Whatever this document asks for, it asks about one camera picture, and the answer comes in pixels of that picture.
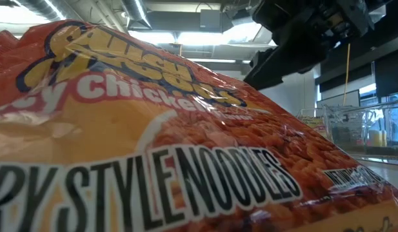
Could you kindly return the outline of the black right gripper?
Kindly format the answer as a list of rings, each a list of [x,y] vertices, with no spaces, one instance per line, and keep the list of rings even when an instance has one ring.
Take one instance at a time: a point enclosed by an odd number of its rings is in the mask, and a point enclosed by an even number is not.
[[[338,44],[375,28],[375,11],[392,0],[260,0],[252,19],[272,33],[275,48],[258,51],[244,82],[256,90],[277,86],[283,77],[306,73]]]

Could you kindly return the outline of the orange stir fry noodle packet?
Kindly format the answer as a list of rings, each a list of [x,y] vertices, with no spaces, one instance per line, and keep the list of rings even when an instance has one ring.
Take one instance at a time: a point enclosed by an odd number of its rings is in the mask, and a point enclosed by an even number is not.
[[[0,66],[0,232],[398,232],[398,189],[243,81],[104,26]]]
[[[14,57],[12,50],[17,48],[19,39],[17,39],[8,30],[0,32],[0,66],[10,66],[17,62],[17,58]]]

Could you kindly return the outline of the clear plastic bin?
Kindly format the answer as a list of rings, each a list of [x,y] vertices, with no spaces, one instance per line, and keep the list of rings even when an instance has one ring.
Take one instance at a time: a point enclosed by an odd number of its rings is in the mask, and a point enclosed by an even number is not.
[[[299,113],[297,114],[297,118],[300,120],[300,118],[302,116],[310,116],[310,117],[322,117],[324,124],[325,124],[325,114],[324,114],[324,110],[323,109],[317,109],[317,108],[304,108],[301,109],[299,111]]]
[[[330,140],[359,160],[398,165],[398,99],[373,106],[324,106]],[[385,130],[387,147],[369,145],[369,131]]]

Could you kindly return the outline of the ceiling strip light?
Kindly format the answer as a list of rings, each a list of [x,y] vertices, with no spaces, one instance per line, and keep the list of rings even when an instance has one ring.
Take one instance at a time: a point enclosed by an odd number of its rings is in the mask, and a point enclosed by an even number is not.
[[[250,60],[234,60],[234,59],[204,59],[204,58],[187,58],[195,63],[229,63],[229,64],[250,64]]]

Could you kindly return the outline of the white partition board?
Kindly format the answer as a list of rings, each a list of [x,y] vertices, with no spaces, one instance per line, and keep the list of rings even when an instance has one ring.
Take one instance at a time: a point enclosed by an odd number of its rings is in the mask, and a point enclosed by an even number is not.
[[[317,109],[323,109],[324,106],[360,106],[360,93],[359,90],[347,92],[346,94],[336,95],[329,97],[316,103]]]

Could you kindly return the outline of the grey rectangular ceiling duct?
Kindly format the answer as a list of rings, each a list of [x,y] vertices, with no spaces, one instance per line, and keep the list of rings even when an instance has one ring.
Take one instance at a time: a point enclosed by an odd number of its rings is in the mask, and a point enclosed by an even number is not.
[[[169,32],[222,33],[234,25],[231,19],[219,10],[200,12],[149,12],[147,19],[152,30]]]

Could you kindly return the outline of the black wall screen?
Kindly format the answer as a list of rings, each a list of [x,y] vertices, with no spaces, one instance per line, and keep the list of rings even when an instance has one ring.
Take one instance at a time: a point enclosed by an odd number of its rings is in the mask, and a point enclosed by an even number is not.
[[[375,84],[378,97],[398,93],[398,50],[375,61]]]

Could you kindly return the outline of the round silver ceiling duct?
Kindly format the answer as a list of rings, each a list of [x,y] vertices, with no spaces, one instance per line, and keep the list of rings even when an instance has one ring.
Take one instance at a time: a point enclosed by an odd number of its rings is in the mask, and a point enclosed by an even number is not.
[[[14,0],[33,13],[49,21],[73,19],[82,21],[82,17],[66,2],[66,0]]]
[[[121,4],[128,18],[128,30],[152,29],[147,19],[147,11],[143,0],[121,0]]]

